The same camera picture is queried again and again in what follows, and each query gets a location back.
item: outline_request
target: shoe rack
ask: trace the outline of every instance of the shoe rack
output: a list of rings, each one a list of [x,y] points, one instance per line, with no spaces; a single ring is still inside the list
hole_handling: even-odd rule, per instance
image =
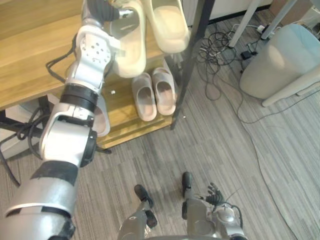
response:
[[[199,0],[190,37],[185,51],[183,70],[178,70],[170,56],[158,47],[148,21],[146,25],[145,72],[167,63],[178,83],[178,99],[173,116],[142,121],[137,114],[131,90],[131,79],[110,74],[105,79],[102,94],[106,100],[111,130],[100,137],[103,148],[129,141],[152,131],[171,126],[178,118],[195,63],[198,43],[204,36],[214,0]],[[7,107],[36,99],[48,93],[59,97],[63,84],[50,76],[45,64],[71,47],[71,40],[81,26],[82,0],[0,0],[0,111]],[[69,56],[53,68],[65,76],[66,68],[74,61]]]

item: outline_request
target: black wire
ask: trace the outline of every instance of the black wire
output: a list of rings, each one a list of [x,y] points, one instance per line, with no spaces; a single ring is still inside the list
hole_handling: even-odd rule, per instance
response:
[[[34,149],[34,146],[32,145],[32,138],[34,136],[34,129],[37,125],[39,125],[41,123],[41,121],[43,121],[43,119],[50,117],[50,115],[43,115],[41,117],[39,117],[37,120],[35,120],[30,127],[30,130],[28,131],[28,146],[30,151],[33,153],[33,155],[35,155],[38,159],[42,160],[40,154]]]
[[[248,47],[250,53],[254,53],[254,52],[257,51],[258,43],[259,43],[260,40],[261,40],[261,38],[259,38],[256,41],[249,42],[249,43],[246,44],[246,46]],[[254,47],[254,50],[252,51],[251,50],[251,45],[254,45],[254,44],[255,44],[255,47]]]
[[[240,227],[243,229],[243,228],[244,228],[244,220],[243,220],[243,218],[242,218],[242,213],[241,213],[240,208],[239,208],[237,205],[231,205],[231,208],[238,210],[238,212],[239,212],[239,219],[240,219]]]
[[[279,209],[279,207],[278,207],[278,204],[277,204],[277,202],[276,202],[276,200],[275,200],[275,198],[274,198],[274,196],[273,196],[273,194],[272,194],[272,192],[271,192],[271,190],[270,190],[270,188],[269,188],[269,186],[268,186],[268,184],[267,184],[267,181],[266,181],[266,179],[265,179],[265,176],[264,176],[263,173],[262,173],[262,169],[261,169],[261,165],[260,165],[260,159],[259,159],[259,156],[258,156],[258,152],[257,152],[257,148],[256,148],[256,145],[255,145],[255,142],[254,142],[251,134],[250,134],[250,133],[248,132],[248,130],[245,128],[245,126],[244,126],[242,123],[241,123],[241,125],[242,125],[244,131],[245,131],[245,132],[247,133],[247,135],[249,136],[250,141],[251,141],[251,143],[252,143],[252,145],[253,145],[254,153],[255,153],[255,157],[256,157],[256,161],[257,161],[257,164],[258,164],[258,167],[259,167],[259,172],[260,172],[260,174],[261,174],[261,176],[262,176],[262,180],[263,180],[263,182],[264,182],[264,185],[266,186],[266,189],[268,190],[268,193],[269,193],[269,195],[270,195],[270,197],[271,197],[271,199],[272,199],[272,201],[273,201],[273,204],[274,204],[274,206],[276,207],[276,209],[277,209],[278,213],[280,214],[282,220],[284,221],[285,225],[286,225],[287,228],[290,230],[291,234],[294,236],[294,238],[295,238],[296,240],[298,240],[297,235],[294,233],[294,231],[292,230],[292,228],[289,226],[289,224],[287,223],[287,220],[285,219],[285,217],[283,216],[282,212],[280,211],[280,209]]]
[[[216,98],[210,97],[208,93],[209,85],[216,86],[215,75],[220,71],[221,66],[229,65],[233,61],[242,60],[237,59],[236,49],[229,47],[229,42],[231,39],[230,34],[234,33],[234,31],[221,32],[218,30],[217,24],[214,26],[215,32],[211,33],[208,37],[203,38],[200,52],[196,58],[197,71],[200,79],[205,82],[205,96],[210,101],[217,101],[222,96],[219,90],[219,96]],[[231,59],[221,57],[221,53],[227,51],[231,51],[233,53]],[[203,72],[205,73],[205,76],[200,73],[200,64],[203,64]]]
[[[5,171],[7,172],[10,180],[13,182],[13,184],[16,186],[16,187],[19,187],[20,186],[20,182],[16,179],[15,175],[13,174],[13,172],[11,171],[2,151],[1,151],[1,146],[2,144],[4,144],[5,142],[13,139],[15,136],[17,136],[17,133],[14,133],[12,134],[11,136],[8,136],[7,138],[3,139],[2,141],[0,141],[0,159],[3,163],[3,167],[5,169]]]
[[[241,123],[244,123],[244,124],[255,124],[255,123],[259,122],[260,120],[265,119],[266,117],[283,113],[283,112],[285,112],[286,110],[288,110],[288,109],[292,108],[293,106],[297,105],[298,103],[302,102],[303,100],[305,100],[305,99],[311,97],[312,95],[320,92],[320,90],[317,90],[317,91],[309,94],[308,96],[305,96],[305,97],[301,98],[300,100],[296,101],[296,102],[293,103],[292,105],[290,105],[290,106],[288,106],[288,107],[286,107],[286,108],[284,108],[284,109],[282,109],[282,110],[280,110],[280,111],[277,111],[277,112],[273,112],[273,113],[264,115],[264,116],[262,116],[262,117],[260,117],[260,118],[258,118],[258,119],[256,119],[256,120],[254,120],[254,121],[245,121],[245,120],[243,120],[243,119],[240,117],[240,114],[239,114],[240,109],[241,109],[241,106],[242,106],[243,103],[244,103],[244,94],[243,94],[243,91],[239,88],[239,86],[238,86],[238,88],[236,88],[236,87],[233,86],[232,84],[224,81],[224,80],[223,80],[221,77],[219,77],[218,75],[217,75],[217,77],[218,77],[222,82],[224,82],[225,84],[227,84],[228,86],[230,86],[231,88],[233,88],[234,90],[236,90],[238,93],[240,93],[240,95],[241,95],[241,101],[240,101],[239,106],[238,106],[237,109],[236,109],[236,113],[235,113],[235,114],[236,114],[238,120],[239,120]]]
[[[52,77],[58,79],[58,80],[59,80],[60,82],[62,82],[62,83],[65,83],[65,82],[66,82],[65,78],[62,77],[62,76],[60,76],[58,73],[56,73],[55,71],[53,71],[51,68],[52,68],[55,64],[57,64],[58,62],[60,62],[61,60],[67,58],[70,54],[73,53],[74,55],[76,55],[76,39],[77,39],[77,34],[74,35],[74,37],[73,37],[73,39],[72,39],[71,48],[70,48],[70,50],[69,50],[66,54],[64,54],[64,55],[62,55],[62,56],[60,56],[60,57],[57,57],[57,58],[55,58],[55,59],[53,59],[53,60],[51,60],[51,61],[49,61],[49,62],[47,62],[47,63],[45,64],[45,67],[46,67],[47,71],[49,72],[49,74],[50,74]]]
[[[230,196],[228,196],[225,201],[228,202],[228,200],[229,200],[233,195],[235,195],[240,189],[241,189],[241,187],[239,187],[237,190],[235,190],[233,193],[231,193]]]
[[[30,151],[41,160],[41,156],[40,154],[34,149],[34,146],[32,145],[32,138],[34,135],[34,130],[35,127],[37,125],[39,125],[41,123],[41,121],[43,121],[43,119],[48,118],[50,115],[41,115],[40,117],[38,117],[36,120],[34,120],[34,118],[36,117],[37,113],[41,110],[40,107],[38,107],[31,115],[28,123],[25,123],[24,126],[21,127],[21,129],[10,135],[9,137],[5,138],[4,140],[0,141],[0,160],[3,163],[3,167],[5,169],[5,171],[7,172],[9,178],[11,179],[11,181],[14,183],[14,185],[16,185],[17,187],[20,186],[19,181],[17,180],[17,178],[15,177],[15,175],[13,174],[12,170],[10,169],[7,160],[5,159],[2,151],[1,151],[1,146],[2,144],[4,144],[5,142],[13,139],[14,137],[17,137],[19,140],[24,140],[26,139],[26,137],[28,137],[27,142],[28,142],[28,146]],[[21,123],[15,123],[12,124],[11,126],[17,126],[17,125],[21,125]]]

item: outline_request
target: slipper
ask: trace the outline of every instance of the slipper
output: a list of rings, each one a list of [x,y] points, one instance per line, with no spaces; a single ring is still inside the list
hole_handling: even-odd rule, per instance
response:
[[[113,71],[122,78],[133,78],[146,67],[146,17],[139,0],[118,0],[117,6],[134,11],[133,16],[110,22],[110,34],[120,41]]]
[[[139,117],[146,122],[152,121],[157,115],[157,107],[150,75],[144,72],[136,76],[131,86]]]
[[[102,95],[98,97],[98,101],[96,103],[92,129],[96,131],[98,137],[103,137],[110,132],[110,122],[108,118],[107,106]]]
[[[176,110],[176,92],[174,77],[166,61],[164,67],[157,67],[152,73],[152,85],[155,94],[156,108],[161,115],[168,116]]]
[[[180,53],[189,43],[189,30],[180,0],[142,0],[155,40],[168,54]]]

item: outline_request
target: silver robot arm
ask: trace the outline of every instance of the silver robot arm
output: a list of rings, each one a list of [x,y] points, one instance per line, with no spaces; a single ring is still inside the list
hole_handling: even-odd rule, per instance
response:
[[[69,240],[80,167],[92,161],[97,133],[94,110],[104,71],[118,41],[103,30],[106,21],[129,16],[104,0],[84,0],[76,36],[76,60],[60,102],[41,136],[43,162],[18,189],[0,223],[0,240]]]

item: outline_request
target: white slipper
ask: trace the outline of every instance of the white slipper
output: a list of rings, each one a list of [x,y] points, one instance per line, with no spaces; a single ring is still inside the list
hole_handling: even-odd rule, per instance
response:
[[[176,110],[176,92],[174,77],[168,65],[157,67],[152,74],[152,84],[156,99],[156,108],[161,115],[168,116]]]
[[[111,22],[109,30],[120,41],[113,70],[122,78],[133,78],[146,67],[146,17],[139,0],[118,0],[115,4],[135,11],[132,17]]]
[[[103,137],[110,132],[106,101],[102,95],[98,97],[94,110],[94,122],[92,129],[97,132],[98,137]]]
[[[141,0],[156,42],[165,53],[185,50],[189,30],[180,0]]]
[[[146,122],[152,121],[157,116],[157,108],[150,75],[144,72],[136,76],[131,85],[139,117]]]

